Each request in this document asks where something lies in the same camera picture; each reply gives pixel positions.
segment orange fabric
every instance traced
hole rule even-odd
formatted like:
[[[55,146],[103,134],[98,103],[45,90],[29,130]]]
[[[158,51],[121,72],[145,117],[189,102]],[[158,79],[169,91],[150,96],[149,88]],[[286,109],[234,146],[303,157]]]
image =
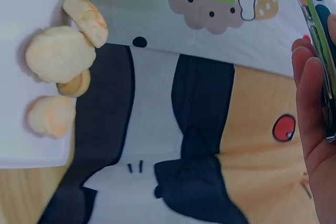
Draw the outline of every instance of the orange fabric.
[[[318,223],[294,121],[293,80],[235,70],[218,155],[231,200],[250,224]]]

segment cartoon print fabric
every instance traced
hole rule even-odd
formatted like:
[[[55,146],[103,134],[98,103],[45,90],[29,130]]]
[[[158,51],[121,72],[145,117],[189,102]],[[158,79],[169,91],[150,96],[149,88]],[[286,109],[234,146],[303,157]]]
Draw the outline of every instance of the cartoon print fabric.
[[[309,34],[298,0],[91,1],[110,27],[109,43],[141,43],[290,77],[291,43]]]
[[[111,37],[40,224],[318,223],[285,77],[297,0],[92,2]]]
[[[40,224],[318,223],[293,80],[110,44],[91,73],[75,160]]]

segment smartphone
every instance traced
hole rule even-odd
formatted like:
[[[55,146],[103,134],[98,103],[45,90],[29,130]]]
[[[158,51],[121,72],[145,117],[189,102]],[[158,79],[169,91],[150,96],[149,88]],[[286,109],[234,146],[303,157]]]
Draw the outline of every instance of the smartphone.
[[[324,136],[329,143],[336,143],[336,46],[328,30],[331,15],[324,0],[298,0],[305,17],[311,40],[323,67],[321,96],[324,117]]]

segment wooden table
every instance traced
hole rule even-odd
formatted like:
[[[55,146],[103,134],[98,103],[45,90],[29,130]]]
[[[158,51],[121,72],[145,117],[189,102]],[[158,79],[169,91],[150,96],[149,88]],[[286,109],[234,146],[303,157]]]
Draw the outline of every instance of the wooden table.
[[[74,137],[66,166],[0,169],[0,224],[36,224],[74,154]]]

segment red cheek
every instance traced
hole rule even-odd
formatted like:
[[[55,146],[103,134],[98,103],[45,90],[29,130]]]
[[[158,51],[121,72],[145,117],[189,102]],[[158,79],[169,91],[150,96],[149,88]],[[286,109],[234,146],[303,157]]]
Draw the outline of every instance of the red cheek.
[[[310,37],[308,36],[308,35],[304,35],[304,37],[303,37],[305,40],[307,40],[307,41],[309,41],[309,42],[311,42],[311,40],[310,40]]]
[[[291,115],[282,115],[273,126],[273,137],[279,142],[290,141],[295,132],[295,118]]]

